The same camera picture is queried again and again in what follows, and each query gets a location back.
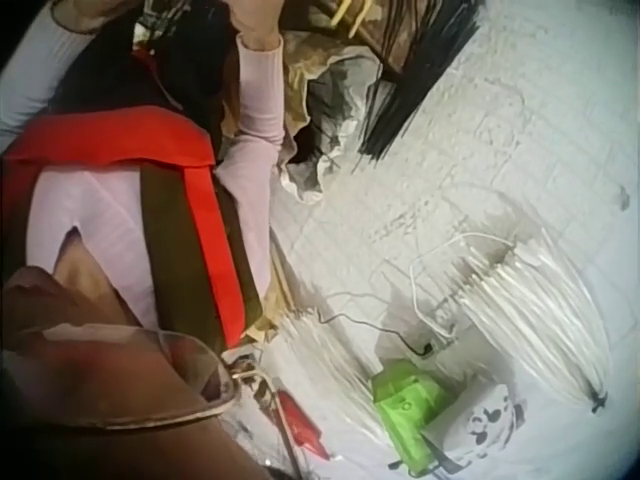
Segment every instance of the person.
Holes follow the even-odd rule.
[[[6,360],[24,332],[137,326],[192,335],[221,351],[237,344],[269,283],[269,175],[283,135],[282,0],[216,4],[238,32],[241,132],[215,169],[194,89],[172,82],[175,69],[173,78],[163,72],[163,60],[191,58],[171,50],[188,29],[178,24],[175,38],[127,52],[104,70],[81,68],[93,77],[67,82],[83,55],[96,59],[100,50],[91,49],[122,15],[135,21],[140,3],[47,2],[0,75],[0,399],[3,437],[12,438],[5,468],[13,462],[21,475],[35,470],[48,478],[280,478],[212,419],[127,435],[21,428],[30,402],[16,384],[29,374]],[[207,3],[193,0],[192,12]],[[200,47],[205,60],[211,47],[211,64],[226,53]],[[212,72],[195,70],[200,86],[202,72]],[[85,395],[87,385],[99,386],[125,414],[144,412],[150,398],[170,403],[196,395],[161,357],[144,364],[110,357],[109,371],[117,364],[122,376],[89,382],[87,375],[100,372],[99,352],[85,353],[90,362],[76,358],[64,372],[78,386],[66,406],[72,411],[102,408]]]
[[[190,3],[133,54],[133,23],[109,32],[135,23],[140,0],[56,0],[38,14],[0,76],[3,281],[28,265],[100,285],[104,308],[221,352],[259,319],[270,282],[283,0]],[[204,95],[221,88],[226,25],[241,118],[216,164]]]

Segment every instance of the pink long-sleeve shirt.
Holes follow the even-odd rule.
[[[0,153],[46,105],[92,38],[57,26],[48,7],[40,12],[0,75]],[[236,200],[247,257],[263,295],[270,281],[269,177],[284,136],[282,46],[254,52],[238,42],[238,49],[240,133],[215,174]],[[45,169],[29,215],[27,264],[53,272],[73,228],[140,323],[157,328],[139,169]]]

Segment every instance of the glasses frame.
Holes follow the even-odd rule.
[[[143,330],[148,331],[154,334],[161,334],[162,331],[152,331],[148,330],[144,327],[132,327],[125,325],[104,325],[109,328],[123,328],[123,329],[135,329],[135,330]],[[29,333],[42,333],[43,330],[40,329],[30,329],[23,332],[23,334]],[[269,391],[271,401],[275,404],[275,413],[274,420],[276,422],[276,428],[280,433],[282,441],[285,446],[285,450],[287,452],[287,456],[289,457],[289,461],[291,463],[291,468],[293,470],[294,478],[297,480],[303,480],[302,469],[300,467],[300,463],[298,461],[298,457],[296,455],[295,443],[293,440],[293,435],[291,433],[291,429],[286,421],[286,415],[284,413],[284,409],[280,402],[279,396],[277,395],[277,389],[273,385],[271,377],[261,370],[256,364],[255,360],[251,358],[251,356],[242,356],[234,363],[228,364],[224,360],[222,360],[218,355],[213,353],[209,347],[207,347],[204,343],[198,340],[195,337],[190,335],[185,335],[177,332],[165,332],[171,335],[180,335],[185,338],[189,338],[194,342],[200,344],[206,351],[208,351],[212,356],[216,357],[221,367],[226,371],[226,373],[231,378],[231,381],[234,384],[234,393],[225,401],[220,404],[213,405],[211,407],[205,408],[202,411],[194,412],[190,414],[176,415],[175,417],[166,417],[159,419],[143,419],[143,420],[127,420],[113,423],[73,423],[73,422],[55,422],[55,421],[44,421],[44,422],[36,422],[36,428],[50,431],[51,429],[55,430],[64,430],[67,433],[72,432],[86,432],[86,433],[95,433],[95,434],[127,434],[134,432],[142,432],[142,431],[151,431],[151,430],[164,430],[171,428],[178,428],[181,426],[186,426],[189,424],[205,421],[211,418],[219,417],[220,415],[227,412],[237,401],[240,399],[242,394],[242,386],[244,383],[249,383],[251,381],[260,380],[264,382]]]

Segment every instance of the red tool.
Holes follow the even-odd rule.
[[[318,427],[313,424],[289,393],[278,390],[277,395],[296,445],[324,460],[331,460],[331,456],[320,441],[322,432]]]

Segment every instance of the eyeglasses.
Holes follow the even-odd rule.
[[[121,325],[61,324],[5,345],[4,367],[26,400],[27,423],[131,432],[217,417],[259,379],[271,390],[291,466],[302,478],[291,432],[270,378],[243,358],[227,365],[196,338]]]

